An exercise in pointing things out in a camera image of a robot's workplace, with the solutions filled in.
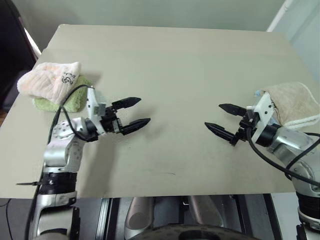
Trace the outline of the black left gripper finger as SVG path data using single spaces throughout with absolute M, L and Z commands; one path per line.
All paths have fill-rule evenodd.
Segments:
M 126 109 L 134 106 L 138 102 L 140 102 L 142 99 L 139 97 L 127 97 L 115 102 L 112 102 L 112 108 L 114 110 L 120 110 L 120 109 Z
M 132 121 L 128 125 L 122 126 L 120 128 L 120 133 L 125 136 L 133 132 L 136 132 L 139 129 L 146 126 L 150 122 L 150 120 L 151 120 L 150 118 L 142 118 L 142 119 Z

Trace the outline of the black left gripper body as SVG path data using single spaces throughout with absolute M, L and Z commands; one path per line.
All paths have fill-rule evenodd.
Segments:
M 106 133 L 118 134 L 121 132 L 122 124 L 117 117 L 117 109 L 109 106 L 105 109 L 104 115 L 101 116 L 100 124 Z

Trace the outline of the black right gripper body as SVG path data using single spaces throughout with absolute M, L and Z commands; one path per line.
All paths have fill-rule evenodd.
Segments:
M 235 133 L 236 142 L 239 140 L 245 142 L 248 140 L 247 138 L 247 129 L 251 129 L 251 133 L 256 128 L 258 122 L 258 113 L 253 112 L 252 110 L 247 111 L 247 114 L 242 117 L 239 122 L 239 128 Z

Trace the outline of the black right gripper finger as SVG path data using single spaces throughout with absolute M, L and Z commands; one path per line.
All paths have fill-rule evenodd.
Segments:
M 224 127 L 210 122 L 205 122 L 204 125 L 216 136 L 226 140 L 231 145 L 235 146 L 237 144 L 237 140 L 235 135 L 227 130 Z
M 219 104 L 218 106 L 228 114 L 231 114 L 234 116 L 244 117 L 247 114 L 247 110 L 245 108 L 231 104 L 231 103 L 223 103 L 223 104 Z

